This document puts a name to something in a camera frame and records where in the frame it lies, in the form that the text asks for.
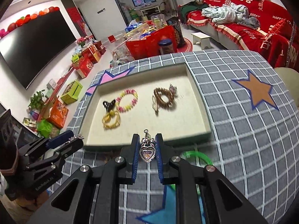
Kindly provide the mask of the potted green plant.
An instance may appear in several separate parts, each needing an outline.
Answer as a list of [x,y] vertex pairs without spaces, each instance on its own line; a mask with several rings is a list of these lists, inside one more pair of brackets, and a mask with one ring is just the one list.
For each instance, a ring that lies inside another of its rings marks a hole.
[[45,97],[44,91],[45,90],[36,91],[30,98],[28,106],[30,110],[41,110],[43,108],[43,106],[45,105],[45,102],[43,100]]

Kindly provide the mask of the green translucent bangle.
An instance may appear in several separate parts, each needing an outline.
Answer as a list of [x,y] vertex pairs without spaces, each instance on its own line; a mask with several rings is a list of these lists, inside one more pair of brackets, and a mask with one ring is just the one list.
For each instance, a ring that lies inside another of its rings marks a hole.
[[[208,166],[208,165],[212,165],[213,166],[213,162],[204,153],[198,152],[198,151],[185,151],[185,152],[182,152],[182,154],[180,156],[173,156],[173,157],[171,157],[169,159],[169,162],[176,163],[176,162],[179,162],[181,159],[188,160],[188,159],[190,159],[192,157],[195,157],[196,159],[199,159],[199,163],[200,163],[200,161],[203,161],[205,163],[203,166],[201,166],[201,165],[200,166],[196,166],[197,168],[200,168],[201,170],[195,171],[195,178],[202,179],[200,181],[204,181],[203,183],[205,184],[204,168],[206,166]],[[168,189],[170,189],[170,192],[174,193],[174,191],[176,190],[175,184],[166,185],[166,187],[164,188],[164,197],[166,196]],[[200,196],[200,188],[196,187],[196,189],[197,189],[198,196]]]

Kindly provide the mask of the pink heart pendant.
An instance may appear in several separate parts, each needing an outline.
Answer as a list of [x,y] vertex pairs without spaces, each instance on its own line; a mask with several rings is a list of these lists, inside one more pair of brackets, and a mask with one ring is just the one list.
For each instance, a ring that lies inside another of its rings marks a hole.
[[171,92],[171,94],[173,95],[173,97],[177,96],[177,87],[176,86],[173,86],[172,84],[170,84],[169,91]]

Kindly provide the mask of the black bow hair clip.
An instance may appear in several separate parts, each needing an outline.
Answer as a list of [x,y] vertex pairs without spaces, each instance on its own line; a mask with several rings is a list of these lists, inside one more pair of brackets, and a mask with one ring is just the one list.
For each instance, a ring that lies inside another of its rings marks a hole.
[[106,109],[106,112],[109,113],[109,112],[111,112],[114,109],[115,103],[116,103],[116,100],[114,99],[111,102],[103,101],[102,104],[103,104],[104,108]]

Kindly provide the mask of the green shallow tray box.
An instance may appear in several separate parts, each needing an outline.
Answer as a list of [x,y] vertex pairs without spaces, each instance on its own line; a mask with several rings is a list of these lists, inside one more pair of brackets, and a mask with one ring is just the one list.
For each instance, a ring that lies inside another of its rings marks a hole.
[[[155,112],[152,96],[156,88],[177,88],[174,106]],[[120,113],[119,127],[106,130],[102,119],[106,114],[103,101],[111,102],[123,90],[133,89],[138,94],[137,104],[128,112]],[[84,136],[84,148],[110,150],[129,145],[133,134],[163,135],[171,146],[206,142],[211,136],[211,123],[199,88],[185,63],[150,69],[126,75],[99,85],[88,103],[79,132]]]

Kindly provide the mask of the orange gift box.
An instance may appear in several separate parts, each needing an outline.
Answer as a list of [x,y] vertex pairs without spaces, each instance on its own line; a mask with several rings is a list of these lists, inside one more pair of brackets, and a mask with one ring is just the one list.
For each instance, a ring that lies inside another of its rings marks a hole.
[[47,121],[58,129],[62,129],[66,122],[68,112],[69,109],[61,103],[59,99],[56,99],[53,106],[50,108],[50,114]]

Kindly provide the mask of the green gift box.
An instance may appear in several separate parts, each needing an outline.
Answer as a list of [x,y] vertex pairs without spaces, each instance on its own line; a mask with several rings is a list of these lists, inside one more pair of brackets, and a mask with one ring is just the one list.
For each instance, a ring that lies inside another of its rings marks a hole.
[[78,100],[79,94],[82,90],[83,86],[78,80],[74,80],[69,83],[64,90],[61,100],[66,104],[72,104]]

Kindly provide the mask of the blue lid jar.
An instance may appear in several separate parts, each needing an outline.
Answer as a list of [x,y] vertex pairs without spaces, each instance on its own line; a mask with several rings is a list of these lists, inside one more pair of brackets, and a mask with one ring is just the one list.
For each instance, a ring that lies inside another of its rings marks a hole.
[[174,53],[173,43],[171,39],[162,39],[158,42],[161,55]]

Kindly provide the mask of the clear heart pendant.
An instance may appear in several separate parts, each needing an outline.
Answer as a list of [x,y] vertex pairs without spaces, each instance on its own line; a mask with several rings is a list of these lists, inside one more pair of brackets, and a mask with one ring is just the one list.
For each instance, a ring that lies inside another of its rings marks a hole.
[[156,155],[155,139],[149,134],[149,130],[144,130],[144,137],[140,142],[139,155],[145,163],[150,163]]

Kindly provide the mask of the grey checked tablecloth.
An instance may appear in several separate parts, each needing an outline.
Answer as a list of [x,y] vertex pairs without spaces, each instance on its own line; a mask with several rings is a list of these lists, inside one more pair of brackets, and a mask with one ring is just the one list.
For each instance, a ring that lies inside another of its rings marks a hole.
[[212,133],[187,149],[206,154],[269,223],[298,202],[298,108],[269,63],[253,51],[206,50],[155,56],[98,72],[186,66],[211,117]]

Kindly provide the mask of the light blue clothes pile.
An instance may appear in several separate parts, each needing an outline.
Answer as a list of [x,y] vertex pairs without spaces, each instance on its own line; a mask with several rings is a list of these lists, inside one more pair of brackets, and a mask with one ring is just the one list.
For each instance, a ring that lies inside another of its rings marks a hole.
[[202,15],[217,24],[237,23],[252,29],[258,29],[261,25],[256,17],[249,15],[249,10],[245,5],[234,3],[221,7],[203,8]]

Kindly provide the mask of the beige rabbit hair clip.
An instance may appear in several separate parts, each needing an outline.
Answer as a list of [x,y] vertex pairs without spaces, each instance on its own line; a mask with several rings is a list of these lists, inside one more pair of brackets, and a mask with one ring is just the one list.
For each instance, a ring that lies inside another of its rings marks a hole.
[[160,106],[159,106],[159,104],[157,102],[156,97],[154,95],[152,95],[152,108],[153,108],[153,110],[154,110],[154,112],[155,112],[156,115],[159,114],[159,107]]

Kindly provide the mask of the small white stool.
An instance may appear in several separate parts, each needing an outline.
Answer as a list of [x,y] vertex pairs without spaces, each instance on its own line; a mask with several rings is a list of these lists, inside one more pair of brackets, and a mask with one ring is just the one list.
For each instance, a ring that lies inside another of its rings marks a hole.
[[192,33],[191,35],[193,37],[193,45],[200,45],[202,50],[212,48],[209,35],[202,32]]

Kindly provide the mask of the red covered sofa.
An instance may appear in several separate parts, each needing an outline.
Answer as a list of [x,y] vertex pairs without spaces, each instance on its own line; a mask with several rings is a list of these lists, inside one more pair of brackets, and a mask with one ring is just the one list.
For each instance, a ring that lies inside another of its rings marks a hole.
[[298,71],[298,24],[271,0],[202,0],[179,8],[182,23],[208,34],[229,50],[262,55],[272,67]]

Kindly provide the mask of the silver rhinestone hair clip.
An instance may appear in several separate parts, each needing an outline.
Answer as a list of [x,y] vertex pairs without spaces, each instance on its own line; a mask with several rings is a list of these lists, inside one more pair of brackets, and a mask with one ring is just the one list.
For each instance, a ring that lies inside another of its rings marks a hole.
[[68,143],[73,142],[73,141],[75,141],[75,140],[77,140],[77,139],[83,140],[84,137],[83,137],[82,134],[79,133],[78,135],[74,135],[74,136],[70,137],[70,138],[68,139]]

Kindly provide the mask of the red gift box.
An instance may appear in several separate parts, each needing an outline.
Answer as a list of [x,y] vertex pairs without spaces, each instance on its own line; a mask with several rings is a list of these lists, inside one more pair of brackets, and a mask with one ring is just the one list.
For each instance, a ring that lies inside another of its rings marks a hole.
[[86,78],[93,68],[93,63],[85,57],[80,57],[73,63],[73,67],[81,78]]

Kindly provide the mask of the black television screen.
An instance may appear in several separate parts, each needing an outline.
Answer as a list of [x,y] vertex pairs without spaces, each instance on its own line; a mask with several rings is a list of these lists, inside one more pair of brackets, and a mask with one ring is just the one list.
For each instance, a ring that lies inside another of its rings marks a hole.
[[54,11],[11,31],[1,39],[1,55],[25,88],[71,43],[75,36],[60,11]]

